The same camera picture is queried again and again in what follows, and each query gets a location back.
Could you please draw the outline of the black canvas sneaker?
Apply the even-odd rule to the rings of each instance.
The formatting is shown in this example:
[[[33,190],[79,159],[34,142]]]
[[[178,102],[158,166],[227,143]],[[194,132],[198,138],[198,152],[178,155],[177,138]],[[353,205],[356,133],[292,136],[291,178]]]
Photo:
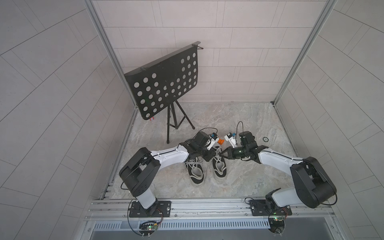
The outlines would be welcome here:
[[[201,187],[205,183],[205,173],[202,166],[202,161],[199,158],[188,160],[185,162],[189,178],[192,185]]]
[[[225,159],[220,156],[222,149],[220,146],[214,146],[215,156],[212,158],[212,168],[214,177],[218,181],[223,181],[227,177],[227,164]]]

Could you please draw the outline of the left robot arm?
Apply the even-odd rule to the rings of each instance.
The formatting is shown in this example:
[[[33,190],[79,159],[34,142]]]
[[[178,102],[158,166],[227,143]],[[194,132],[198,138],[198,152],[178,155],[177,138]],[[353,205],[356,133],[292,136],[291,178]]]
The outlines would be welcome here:
[[[124,190],[130,191],[144,210],[155,211],[158,199],[150,190],[150,185],[158,171],[183,163],[193,184],[199,186],[205,180],[199,158],[208,162],[215,157],[214,146],[218,141],[219,137],[216,133],[207,135],[204,132],[198,132],[192,139],[171,149],[149,151],[146,147],[140,148],[119,172],[123,185],[126,186]]]

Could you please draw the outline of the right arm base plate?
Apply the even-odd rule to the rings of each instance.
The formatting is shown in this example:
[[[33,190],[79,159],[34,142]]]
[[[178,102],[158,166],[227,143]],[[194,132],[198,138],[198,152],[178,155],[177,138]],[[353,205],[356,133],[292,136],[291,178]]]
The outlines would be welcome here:
[[[259,216],[291,216],[292,210],[290,206],[278,207],[267,200],[246,200],[246,204],[250,206],[252,215]]]

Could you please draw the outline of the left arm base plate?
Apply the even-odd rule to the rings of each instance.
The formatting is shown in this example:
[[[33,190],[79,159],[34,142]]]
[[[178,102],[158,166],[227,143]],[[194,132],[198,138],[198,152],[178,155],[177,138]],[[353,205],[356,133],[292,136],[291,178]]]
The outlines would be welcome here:
[[[155,201],[148,209],[145,209],[138,201],[132,202],[129,207],[130,218],[159,218],[169,217],[172,207],[171,201]]]

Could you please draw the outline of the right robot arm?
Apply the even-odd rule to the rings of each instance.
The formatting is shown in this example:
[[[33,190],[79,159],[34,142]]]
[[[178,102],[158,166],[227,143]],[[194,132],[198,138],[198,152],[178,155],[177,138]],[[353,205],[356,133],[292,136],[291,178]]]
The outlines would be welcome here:
[[[294,186],[277,189],[266,195],[266,206],[272,212],[286,206],[304,204],[309,208],[325,205],[331,197],[337,196],[337,189],[319,161],[313,157],[294,158],[263,145],[258,145],[251,132],[240,133],[240,145],[236,134],[228,133],[225,140],[231,144],[221,156],[228,160],[254,161],[271,166],[292,177]]]

